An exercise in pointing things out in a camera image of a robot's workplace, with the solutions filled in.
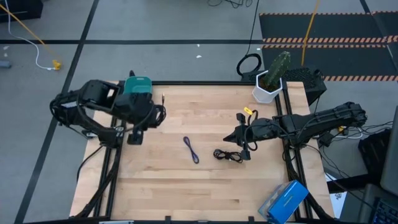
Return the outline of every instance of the white hexagonal pot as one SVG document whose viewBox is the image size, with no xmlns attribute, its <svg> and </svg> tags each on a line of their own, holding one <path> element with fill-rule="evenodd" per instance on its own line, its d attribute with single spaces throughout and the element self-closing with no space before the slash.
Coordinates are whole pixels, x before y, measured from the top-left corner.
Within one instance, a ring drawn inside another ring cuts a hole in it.
<svg viewBox="0 0 398 224">
<path fill-rule="evenodd" d="M 254 96 L 254 99 L 256 99 L 256 101 L 258 103 L 271 103 L 272 100 L 275 98 L 275 96 L 278 95 L 279 92 L 282 90 L 282 79 L 281 78 L 279 79 L 279 82 L 280 82 L 279 89 L 277 89 L 277 90 L 275 90 L 273 92 L 268 92 L 266 90 L 263 90 L 259 86 L 259 78 L 260 78 L 260 76 L 266 74 L 267 72 L 268 72 L 268 70 L 265 71 L 265 72 L 262 72 L 262 73 L 260 73 L 260 74 L 258 74 L 256 76 L 256 87 L 254 87 L 252 94 Z"/>
</svg>

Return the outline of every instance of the orange and black striped tape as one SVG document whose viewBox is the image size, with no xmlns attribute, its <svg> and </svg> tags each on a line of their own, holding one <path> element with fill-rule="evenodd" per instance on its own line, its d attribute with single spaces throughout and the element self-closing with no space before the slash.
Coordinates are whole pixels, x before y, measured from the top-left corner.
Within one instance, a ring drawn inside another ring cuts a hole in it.
<svg viewBox="0 0 398 224">
<path fill-rule="evenodd" d="M 308 38 L 307 43 L 311 44 L 383 44 L 386 42 L 393 42 L 393 40 L 398 40 L 398 35 L 388 36 L 388 37 L 320 37 L 320 38 Z M 304 43 L 303 37 L 273 37 L 264 38 L 262 40 L 264 43 Z"/>
<path fill-rule="evenodd" d="M 312 12 L 267 12 L 267 13 L 260 13 L 260 16 L 286 16 L 286 15 L 312 15 Z M 320 12 L 316 15 L 370 15 L 370 13 L 365 12 Z"/>
<path fill-rule="evenodd" d="M 374 75 L 374 76 L 324 76 L 324 81 L 398 81 L 395 75 Z"/>
<path fill-rule="evenodd" d="M 398 42 L 398 35 L 385 37 L 387 39 L 387 43 Z"/>
<path fill-rule="evenodd" d="M 268 48 L 302 48 L 303 45 L 297 44 L 266 44 L 263 45 L 263 49 Z M 328 45 L 307 45 L 306 48 L 386 48 L 385 45 L 381 44 L 351 44 L 351 45 L 338 45 L 338 44 L 328 44 Z"/>
</svg>

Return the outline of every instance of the white cable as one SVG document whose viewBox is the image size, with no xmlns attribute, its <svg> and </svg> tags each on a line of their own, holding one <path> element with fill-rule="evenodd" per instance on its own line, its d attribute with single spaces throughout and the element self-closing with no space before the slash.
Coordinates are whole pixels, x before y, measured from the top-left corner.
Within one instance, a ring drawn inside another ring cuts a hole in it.
<svg viewBox="0 0 398 224">
<path fill-rule="evenodd" d="M 7 10 L 10 12 L 10 9 L 8 8 L 8 2 L 7 2 L 7 0 L 4 0 L 4 2 L 6 3 L 6 8 L 7 8 Z M 10 14 L 8 14 L 8 33 L 10 33 L 10 35 L 13 36 L 13 37 L 15 37 L 15 38 L 17 38 L 17 39 L 24 40 L 24 41 L 26 41 L 26 42 L 28 42 L 28 43 L 30 43 L 30 44 L 32 44 L 33 46 L 36 47 L 36 50 L 37 50 L 36 65 L 37 65 L 39 68 L 43 68 L 43 69 L 46 69 L 46 70 L 49 70 L 49 71 L 55 70 L 55 68 L 48 68 L 48 67 L 43 67 L 43 66 L 39 65 L 39 63 L 38 63 L 37 61 L 39 60 L 39 54 L 40 54 L 40 52 L 39 52 L 39 48 L 38 48 L 38 46 L 37 46 L 36 44 L 34 44 L 33 42 L 31 42 L 31 41 L 29 41 L 29 40 L 27 40 L 27 39 L 25 39 L 25 38 L 17 37 L 17 36 L 15 36 L 14 34 L 11 33 L 11 16 L 10 16 Z"/>
<path fill-rule="evenodd" d="M 358 129 L 359 133 L 361 133 L 361 135 L 360 135 L 360 136 L 358 136 L 358 137 L 349 137 L 349 136 L 336 136 L 335 138 L 360 139 L 360 138 L 362 138 L 362 137 L 363 137 L 363 134 L 362 134 L 363 130 L 362 130 L 361 128 L 357 128 L 357 129 Z"/>
</svg>

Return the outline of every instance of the wooden table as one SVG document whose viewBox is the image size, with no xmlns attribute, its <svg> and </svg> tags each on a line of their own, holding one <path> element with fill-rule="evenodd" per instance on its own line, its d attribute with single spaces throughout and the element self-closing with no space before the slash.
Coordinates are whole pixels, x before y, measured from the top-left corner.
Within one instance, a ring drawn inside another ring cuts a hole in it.
<svg viewBox="0 0 398 224">
<path fill-rule="evenodd" d="M 308 114 L 302 83 L 288 83 L 293 113 Z M 239 151 L 240 147 L 223 138 L 238 125 L 236 113 L 245 106 L 259 111 L 259 117 L 277 115 L 275 103 L 257 104 L 253 86 L 154 86 L 154 101 L 165 94 L 166 120 L 145 132 L 141 146 L 123 144 L 121 163 L 111 218 L 114 220 L 223 220 L 244 221 L 248 216 L 264 220 L 257 210 L 281 183 L 288 181 L 282 160 L 282 141 L 258 142 L 251 161 L 238 164 L 219 161 L 215 149 Z M 111 117 L 96 112 L 96 121 L 111 123 Z M 194 164 L 183 137 L 188 136 L 200 158 Z M 310 145 L 317 147 L 315 141 Z M 98 148 L 88 141 L 85 157 Z M 319 153 L 301 150 L 307 187 L 324 210 L 333 216 L 328 187 Z M 85 206 L 98 188 L 104 151 L 90 159 L 81 170 L 70 215 Z M 104 194 L 104 214 L 108 193 Z"/>
</svg>

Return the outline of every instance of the blue and white box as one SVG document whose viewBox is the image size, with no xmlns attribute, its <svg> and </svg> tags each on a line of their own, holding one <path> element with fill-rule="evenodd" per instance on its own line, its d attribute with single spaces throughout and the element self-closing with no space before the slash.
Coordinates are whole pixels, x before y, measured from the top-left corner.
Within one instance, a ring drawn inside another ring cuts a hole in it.
<svg viewBox="0 0 398 224">
<path fill-rule="evenodd" d="M 259 213 L 271 223 L 285 223 L 307 195 L 308 190 L 297 180 L 281 184 L 262 204 Z"/>
</svg>

